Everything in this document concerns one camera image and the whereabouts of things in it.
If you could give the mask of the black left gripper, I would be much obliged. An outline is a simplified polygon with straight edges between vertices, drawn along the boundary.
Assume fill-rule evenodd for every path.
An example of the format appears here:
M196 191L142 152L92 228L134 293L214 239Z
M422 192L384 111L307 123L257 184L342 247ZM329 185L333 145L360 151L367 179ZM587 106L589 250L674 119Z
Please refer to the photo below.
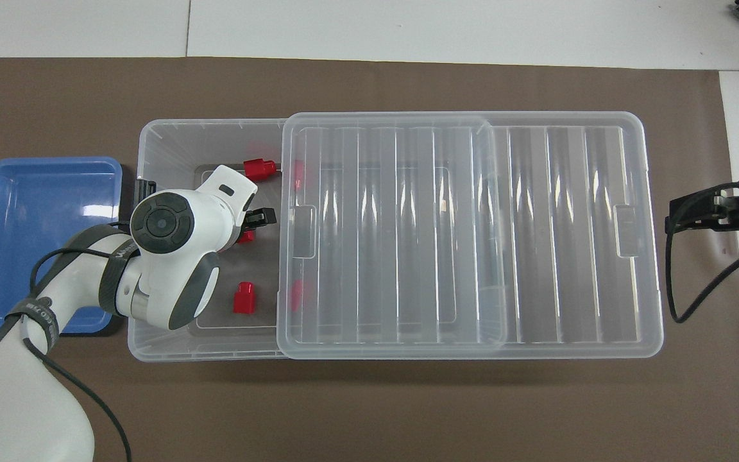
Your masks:
M273 225L273 223L276 222L278 222L278 217L276 216L274 208L247 210L246 213L244 213L241 231L246 232L258 227Z

